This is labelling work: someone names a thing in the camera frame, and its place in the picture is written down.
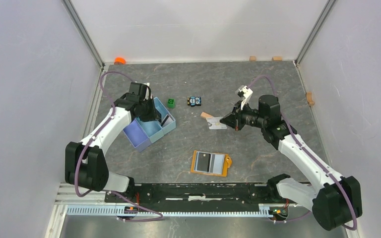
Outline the orange round cap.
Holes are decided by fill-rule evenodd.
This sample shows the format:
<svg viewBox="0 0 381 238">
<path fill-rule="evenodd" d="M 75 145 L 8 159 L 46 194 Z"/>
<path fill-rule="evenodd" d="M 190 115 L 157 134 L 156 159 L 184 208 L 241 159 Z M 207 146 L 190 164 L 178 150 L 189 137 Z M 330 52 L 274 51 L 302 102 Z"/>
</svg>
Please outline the orange round cap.
<svg viewBox="0 0 381 238">
<path fill-rule="evenodd" d="M 114 64 L 126 64 L 126 60 L 122 57 L 116 57 L 114 59 Z"/>
</svg>

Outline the blue three-compartment tray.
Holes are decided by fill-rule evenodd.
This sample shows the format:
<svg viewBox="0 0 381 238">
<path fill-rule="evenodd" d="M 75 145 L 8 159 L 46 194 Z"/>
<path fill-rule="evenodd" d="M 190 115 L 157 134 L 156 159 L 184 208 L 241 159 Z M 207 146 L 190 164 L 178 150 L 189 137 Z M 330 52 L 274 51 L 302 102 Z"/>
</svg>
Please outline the blue three-compartment tray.
<svg viewBox="0 0 381 238">
<path fill-rule="evenodd" d="M 143 151 L 176 128 L 175 118 L 168 111 L 168 108 L 162 104 L 158 97 L 154 98 L 154 103 L 155 108 L 161 114 L 162 120 L 166 114 L 170 115 L 170 118 L 164 127 L 161 127 L 161 122 L 158 121 L 142 122 L 140 119 L 136 118 L 123 129 L 125 136 L 128 138 L 134 149 L 138 152 Z"/>
</svg>

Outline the curved wooden piece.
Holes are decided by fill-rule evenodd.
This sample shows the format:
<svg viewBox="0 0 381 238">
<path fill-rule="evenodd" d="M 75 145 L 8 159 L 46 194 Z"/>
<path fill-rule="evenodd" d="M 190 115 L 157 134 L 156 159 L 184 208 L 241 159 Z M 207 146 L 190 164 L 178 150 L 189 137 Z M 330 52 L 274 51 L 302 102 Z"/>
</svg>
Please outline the curved wooden piece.
<svg viewBox="0 0 381 238">
<path fill-rule="evenodd" d="M 312 92 L 307 92 L 306 93 L 306 100 L 307 100 L 307 103 L 308 103 L 308 105 L 310 107 L 315 105 L 315 101 L 313 100 L 313 94 L 312 94 Z"/>
</svg>

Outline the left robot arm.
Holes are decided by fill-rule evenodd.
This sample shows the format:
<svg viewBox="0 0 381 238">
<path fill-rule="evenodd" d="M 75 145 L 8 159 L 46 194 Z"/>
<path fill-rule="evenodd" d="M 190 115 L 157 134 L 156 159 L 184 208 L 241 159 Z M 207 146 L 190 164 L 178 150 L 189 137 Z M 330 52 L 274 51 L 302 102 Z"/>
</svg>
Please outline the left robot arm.
<svg viewBox="0 0 381 238">
<path fill-rule="evenodd" d="M 135 119 L 161 122 L 149 83 L 132 82 L 129 91 L 111 103 L 103 121 L 80 142 L 65 148 L 65 181 L 91 191 L 116 191 L 124 202 L 132 201 L 136 189 L 130 177 L 111 172 L 105 155 L 117 136 Z"/>
</svg>

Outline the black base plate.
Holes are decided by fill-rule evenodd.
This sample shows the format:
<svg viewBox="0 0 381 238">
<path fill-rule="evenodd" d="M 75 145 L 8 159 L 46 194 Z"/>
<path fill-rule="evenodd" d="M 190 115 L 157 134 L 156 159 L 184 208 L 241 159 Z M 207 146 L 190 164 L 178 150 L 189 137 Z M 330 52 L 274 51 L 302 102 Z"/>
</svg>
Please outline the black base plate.
<svg viewBox="0 0 381 238">
<path fill-rule="evenodd" d="M 265 183 L 137 183 L 123 194 L 157 212 L 255 212 L 260 204 L 281 206 Z"/>
</svg>

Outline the green toy brick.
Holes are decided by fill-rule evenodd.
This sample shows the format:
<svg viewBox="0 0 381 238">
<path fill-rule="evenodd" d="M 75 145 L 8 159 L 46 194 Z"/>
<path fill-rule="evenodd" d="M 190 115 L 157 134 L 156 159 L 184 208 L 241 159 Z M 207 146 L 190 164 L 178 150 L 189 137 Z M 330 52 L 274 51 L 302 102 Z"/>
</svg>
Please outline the green toy brick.
<svg viewBox="0 0 381 238">
<path fill-rule="evenodd" d="M 173 109 L 173 108 L 175 108 L 175 106 L 176 106 L 176 101 L 175 101 L 175 99 L 173 99 L 173 98 L 169 98 L 169 99 L 167 100 L 167 107 L 170 108 L 170 109 Z"/>
</svg>

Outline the small toy car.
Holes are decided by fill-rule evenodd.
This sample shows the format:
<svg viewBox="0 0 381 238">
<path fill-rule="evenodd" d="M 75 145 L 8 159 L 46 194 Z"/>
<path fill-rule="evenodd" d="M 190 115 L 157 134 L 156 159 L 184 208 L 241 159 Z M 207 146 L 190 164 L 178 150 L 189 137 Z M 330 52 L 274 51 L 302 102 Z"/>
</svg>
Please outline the small toy car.
<svg viewBox="0 0 381 238">
<path fill-rule="evenodd" d="M 195 107 L 201 106 L 201 97 L 199 96 L 190 96 L 187 99 L 188 106 Z"/>
</svg>

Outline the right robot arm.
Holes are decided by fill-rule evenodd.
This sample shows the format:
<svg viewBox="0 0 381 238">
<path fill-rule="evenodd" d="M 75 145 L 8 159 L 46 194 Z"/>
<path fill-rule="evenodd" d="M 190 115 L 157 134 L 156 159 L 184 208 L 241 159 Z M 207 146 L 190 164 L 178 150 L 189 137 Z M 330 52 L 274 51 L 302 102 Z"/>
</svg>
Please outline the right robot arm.
<svg viewBox="0 0 381 238">
<path fill-rule="evenodd" d="M 275 176 L 267 182 L 270 201 L 286 198 L 302 205 L 327 231 L 339 226 L 357 230 L 357 219 L 362 215 L 359 181 L 334 170 L 303 141 L 281 112 L 278 97 L 260 96 L 257 109 L 240 100 L 220 122 L 236 131 L 246 125 L 259 128 L 265 141 L 296 165 L 310 182 L 302 184 L 287 174 Z"/>
</svg>

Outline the orange card holder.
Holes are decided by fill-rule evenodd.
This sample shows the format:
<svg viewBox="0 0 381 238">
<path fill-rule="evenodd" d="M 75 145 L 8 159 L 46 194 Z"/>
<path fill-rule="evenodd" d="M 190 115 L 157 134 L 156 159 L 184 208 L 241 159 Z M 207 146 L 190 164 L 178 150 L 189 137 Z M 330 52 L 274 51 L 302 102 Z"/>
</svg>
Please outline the orange card holder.
<svg viewBox="0 0 381 238">
<path fill-rule="evenodd" d="M 192 163 L 191 163 L 191 168 L 190 168 L 191 173 L 208 175 L 208 176 L 216 176 L 216 177 L 226 177 L 227 176 L 228 169 L 231 167 L 231 165 L 233 163 L 229 154 L 204 152 L 204 153 L 211 154 L 210 170 L 209 170 L 209 172 L 200 172 L 200 171 L 196 170 L 196 165 L 197 165 L 198 153 L 201 153 L 201 152 L 203 152 L 203 151 L 195 150 L 193 152 Z"/>
</svg>

